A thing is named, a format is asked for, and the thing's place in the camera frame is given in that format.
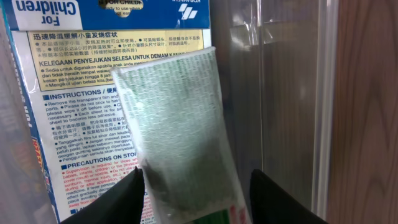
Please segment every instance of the instruction label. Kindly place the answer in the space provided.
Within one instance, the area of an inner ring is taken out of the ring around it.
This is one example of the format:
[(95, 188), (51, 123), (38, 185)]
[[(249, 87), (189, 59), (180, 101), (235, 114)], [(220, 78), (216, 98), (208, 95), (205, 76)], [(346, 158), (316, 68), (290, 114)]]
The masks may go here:
[[(29, 93), (60, 220), (139, 167), (109, 69), (203, 48), (201, 30), (28, 32)], [(149, 196), (142, 222), (155, 223)]]

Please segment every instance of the hole in box flap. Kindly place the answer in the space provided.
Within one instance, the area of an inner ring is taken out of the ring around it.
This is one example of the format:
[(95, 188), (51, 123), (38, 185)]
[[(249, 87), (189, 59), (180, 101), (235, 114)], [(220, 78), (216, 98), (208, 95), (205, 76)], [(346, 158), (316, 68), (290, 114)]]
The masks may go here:
[(144, 7), (140, 0), (98, 0), (98, 4), (103, 9), (113, 10), (122, 18), (129, 16), (132, 10), (141, 10)]

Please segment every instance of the rectangular packet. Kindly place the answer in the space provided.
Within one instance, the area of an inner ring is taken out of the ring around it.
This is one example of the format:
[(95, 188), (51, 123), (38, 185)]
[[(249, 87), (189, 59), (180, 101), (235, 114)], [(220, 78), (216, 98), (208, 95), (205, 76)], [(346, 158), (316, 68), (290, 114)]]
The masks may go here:
[[(211, 46), (209, 4), (0, 2), (35, 153), (61, 222), (139, 166), (109, 69)], [(147, 195), (142, 223), (156, 223)]]
[(111, 74), (157, 220), (250, 223), (224, 126), (215, 48)]

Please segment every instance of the wood grain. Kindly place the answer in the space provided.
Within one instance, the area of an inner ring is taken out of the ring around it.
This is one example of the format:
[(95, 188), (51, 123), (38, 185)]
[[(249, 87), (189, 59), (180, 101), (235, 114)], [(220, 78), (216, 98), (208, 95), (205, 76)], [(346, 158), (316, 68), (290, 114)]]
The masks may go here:
[(330, 223), (398, 223), (398, 1), (341, 0)]

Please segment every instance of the white logo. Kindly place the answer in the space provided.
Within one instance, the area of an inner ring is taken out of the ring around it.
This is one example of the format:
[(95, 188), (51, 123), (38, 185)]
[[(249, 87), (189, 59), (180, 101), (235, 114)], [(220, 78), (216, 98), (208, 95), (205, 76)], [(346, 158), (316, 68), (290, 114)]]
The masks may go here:
[(179, 12), (184, 12), (182, 14), (182, 20), (186, 20), (186, 19), (193, 19), (195, 18), (196, 14), (198, 11), (196, 10), (192, 10), (192, 7), (187, 7), (188, 4), (183, 3), (180, 6), (180, 9), (178, 10)]

